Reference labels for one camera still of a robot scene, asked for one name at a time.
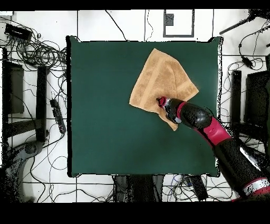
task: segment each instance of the power strip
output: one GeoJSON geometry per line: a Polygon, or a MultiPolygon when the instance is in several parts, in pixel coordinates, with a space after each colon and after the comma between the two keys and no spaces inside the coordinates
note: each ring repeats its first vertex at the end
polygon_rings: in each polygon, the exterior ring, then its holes
{"type": "Polygon", "coordinates": [[[65,127],[64,119],[60,111],[59,104],[55,99],[50,100],[50,104],[51,104],[51,107],[53,108],[53,116],[55,117],[55,121],[58,124],[59,131],[61,134],[65,134],[66,127],[65,127]]]}

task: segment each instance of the black adapter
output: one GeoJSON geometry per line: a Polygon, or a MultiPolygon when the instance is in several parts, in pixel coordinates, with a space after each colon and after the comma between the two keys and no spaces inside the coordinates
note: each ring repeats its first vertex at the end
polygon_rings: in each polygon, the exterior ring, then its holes
{"type": "Polygon", "coordinates": [[[247,57],[244,57],[244,56],[241,56],[241,58],[242,58],[242,62],[243,62],[247,67],[249,67],[250,69],[253,68],[253,64],[252,64],[252,62],[251,62],[250,59],[248,59],[247,57]]]}

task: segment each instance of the metal frame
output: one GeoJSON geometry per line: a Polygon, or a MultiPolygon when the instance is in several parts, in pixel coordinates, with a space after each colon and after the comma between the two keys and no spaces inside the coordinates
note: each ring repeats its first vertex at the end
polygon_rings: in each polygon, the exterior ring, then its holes
{"type": "Polygon", "coordinates": [[[194,20],[195,20],[195,10],[192,10],[192,24],[191,24],[191,34],[189,35],[166,35],[167,17],[171,16],[173,19],[174,14],[167,14],[164,10],[163,14],[163,37],[164,38],[193,38],[194,37],[194,20]]]}

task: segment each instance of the red joint cover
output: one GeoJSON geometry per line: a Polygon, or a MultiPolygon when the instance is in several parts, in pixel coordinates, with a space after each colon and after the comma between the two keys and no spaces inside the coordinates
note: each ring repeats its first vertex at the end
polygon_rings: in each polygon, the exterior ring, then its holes
{"type": "Polygon", "coordinates": [[[250,184],[252,184],[252,183],[254,183],[254,182],[256,182],[256,181],[259,181],[259,180],[263,180],[263,179],[267,179],[267,178],[257,178],[257,179],[254,179],[254,180],[252,180],[251,182],[249,182],[248,184],[246,184],[246,185],[244,186],[244,188],[247,188],[250,184]]]}
{"type": "Polygon", "coordinates": [[[226,139],[232,138],[215,117],[212,117],[211,124],[204,128],[204,133],[207,134],[207,137],[214,145],[217,145],[226,139]]]}
{"type": "Polygon", "coordinates": [[[177,108],[177,113],[176,113],[177,118],[181,119],[181,118],[180,118],[180,112],[181,112],[181,109],[182,109],[183,105],[185,105],[186,103],[187,103],[187,102],[183,101],[183,102],[180,103],[180,105],[178,106],[178,108],[177,108]]]}
{"type": "Polygon", "coordinates": [[[166,97],[161,97],[158,102],[160,107],[163,107],[166,103],[166,97]]]}
{"type": "Polygon", "coordinates": [[[266,186],[257,191],[254,191],[252,195],[260,195],[260,194],[267,194],[267,193],[270,193],[270,186],[266,186]]]}

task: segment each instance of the grout line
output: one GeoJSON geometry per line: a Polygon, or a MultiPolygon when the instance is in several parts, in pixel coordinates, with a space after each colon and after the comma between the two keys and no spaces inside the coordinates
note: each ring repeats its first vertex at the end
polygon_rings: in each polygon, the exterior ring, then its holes
{"type": "Polygon", "coordinates": [[[213,20],[212,20],[212,38],[214,37],[214,17],[215,17],[215,10],[213,9],[213,20]]]}
{"type": "MultiPolygon", "coordinates": [[[[30,117],[13,117],[13,119],[31,119],[30,117]]],[[[55,118],[48,118],[46,117],[47,120],[55,120],[55,118]]]]}
{"type": "Polygon", "coordinates": [[[77,184],[77,178],[76,178],[76,202],[77,202],[77,198],[78,198],[78,184],[77,184]]]}
{"type": "MultiPolygon", "coordinates": [[[[39,182],[32,182],[32,181],[23,181],[23,183],[31,183],[31,184],[35,184],[39,182]]],[[[76,185],[76,183],[61,183],[61,182],[43,182],[44,184],[64,184],[64,185],[76,185]]],[[[113,185],[113,183],[77,183],[77,185],[113,185]]]]}
{"type": "MultiPolygon", "coordinates": [[[[237,57],[241,57],[240,54],[218,54],[218,56],[237,56],[237,57]]],[[[245,57],[266,57],[267,55],[248,55],[248,54],[242,54],[242,56],[245,56],[245,57]]]]}
{"type": "MultiPolygon", "coordinates": [[[[12,116],[12,113],[11,113],[11,124],[13,123],[13,116],[12,116]]],[[[11,148],[13,148],[13,135],[11,136],[11,148]]]]}
{"type": "MultiPolygon", "coordinates": [[[[29,181],[23,181],[23,183],[30,183],[30,184],[40,184],[39,182],[29,182],[29,181]]],[[[78,185],[78,184],[80,184],[80,185],[113,185],[113,183],[59,183],[59,182],[51,182],[51,183],[49,183],[49,182],[43,182],[44,184],[64,184],[64,185],[78,185]]],[[[230,187],[229,186],[217,186],[217,187],[215,187],[215,186],[206,186],[207,188],[213,188],[213,189],[215,189],[215,188],[228,188],[228,189],[230,189],[230,187]]]]}
{"type": "MultiPolygon", "coordinates": [[[[241,55],[240,54],[218,54],[218,56],[241,56],[241,55]]],[[[242,54],[242,56],[245,56],[245,57],[267,57],[267,55],[248,55],[248,54],[242,54]]]]}
{"type": "Polygon", "coordinates": [[[144,10],[144,36],[143,41],[146,40],[146,10],[144,10]]]}
{"type": "Polygon", "coordinates": [[[78,23],[79,23],[79,11],[77,10],[77,38],[79,38],[79,35],[78,35],[78,32],[79,32],[79,30],[78,30],[78,23]]]}

